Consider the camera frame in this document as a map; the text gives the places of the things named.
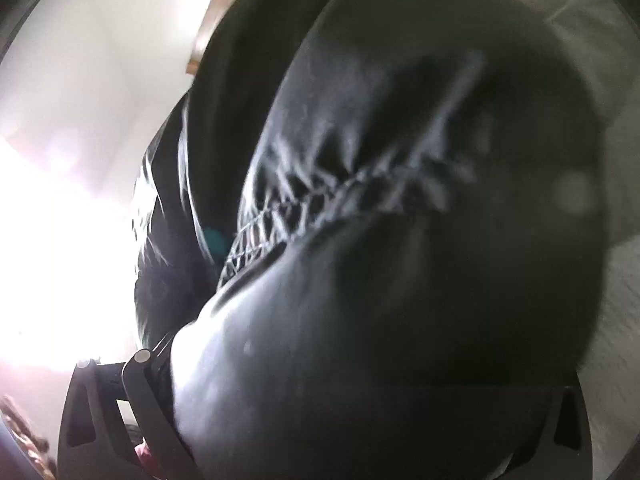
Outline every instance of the black jacket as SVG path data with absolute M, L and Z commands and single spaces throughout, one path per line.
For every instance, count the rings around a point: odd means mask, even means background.
M 599 131 L 512 0 L 237 0 L 135 199 L 206 478 L 489 474 L 591 334 Z

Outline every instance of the shiny black fabric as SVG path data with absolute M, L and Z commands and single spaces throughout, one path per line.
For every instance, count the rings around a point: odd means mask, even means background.
M 597 314 L 598 120 L 511 0 L 238 0 L 142 197 L 206 478 L 485 478 Z

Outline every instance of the bright light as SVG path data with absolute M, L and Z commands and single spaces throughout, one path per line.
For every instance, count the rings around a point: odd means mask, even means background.
M 126 211 L 26 163 L 4 139 L 0 201 L 0 359 L 58 369 L 123 359 L 134 280 Z

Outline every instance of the teal spot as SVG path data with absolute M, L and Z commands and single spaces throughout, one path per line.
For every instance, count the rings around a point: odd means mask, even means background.
M 231 249 L 231 241 L 227 240 L 220 231 L 207 227 L 204 229 L 204 239 L 212 256 L 226 256 Z

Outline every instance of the white wall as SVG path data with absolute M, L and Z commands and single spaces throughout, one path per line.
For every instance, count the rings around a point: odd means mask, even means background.
M 8 139 L 23 157 L 56 174 L 61 182 L 87 190 L 89 199 L 94 201 L 92 206 L 97 202 L 108 204 L 114 221 L 126 221 L 145 148 L 191 84 L 185 68 L 208 3 L 209 0 L 42 0 L 0 65 L 0 140 Z M 9 187 L 19 188 L 19 179 L 0 182 L 0 199 Z M 0 228 L 4 228 L 3 221 L 19 228 L 16 215 L 23 213 L 16 208 L 2 209 Z M 41 214 L 42 222 L 47 223 L 46 210 L 33 214 Z M 47 235 L 63 236 L 56 232 Z M 36 305 L 20 298 L 21 308 L 33 309 L 30 326 L 15 326 L 15 322 L 7 328 L 4 324 L 3 331 L 31 330 L 42 335 L 42 348 L 47 344 L 55 348 L 62 341 L 73 344 L 74 334 L 102 329 L 111 342 L 106 352 L 110 360 L 128 358 L 134 349 L 130 330 L 132 286 L 127 281 L 130 277 L 124 274 L 132 272 L 134 259 L 132 254 L 111 254 L 114 250 L 110 251 L 110 259 L 100 259 L 109 251 L 100 247 L 99 241 L 98 233 L 83 241 L 86 256 L 76 258 L 75 269 L 71 267 L 66 274 L 64 269 L 56 270 L 63 276 L 63 283 L 58 290 L 50 291 L 46 301 L 38 300 Z M 25 236 L 20 253 L 42 262 L 41 242 L 38 236 Z M 54 245 L 64 243 L 61 238 Z M 59 262 L 55 256 L 47 256 L 52 266 Z M 2 258 L 0 253 L 3 280 L 27 279 L 28 268 L 17 268 L 21 266 L 12 266 Z M 96 263 L 96 272 L 87 272 Z M 34 275 L 30 279 L 34 286 L 45 267 L 41 263 L 32 269 Z M 68 333 L 55 334 L 47 332 L 46 326 L 38 327 L 42 322 L 36 312 L 46 312 L 48 305 L 64 309 L 65 300 L 71 297 L 76 303 L 82 299 L 77 290 L 72 290 L 75 285 L 84 285 L 86 290 L 82 308 L 88 315 L 79 318 L 99 319 L 97 311 L 105 310 L 105 302 L 107 306 L 118 303 L 109 309 L 109 322 L 96 327 L 78 319 L 76 326 L 68 327 Z M 16 308 L 15 303 L 2 304 L 0 298 L 0 316 Z M 65 326 L 56 328 L 56 332 L 64 332 Z M 36 358 L 17 366 L 9 364 L 7 356 L 0 352 L 0 394 L 8 393 L 17 399 L 36 427 L 50 439 L 55 454 L 72 366 L 51 367 L 46 351 L 31 354 Z

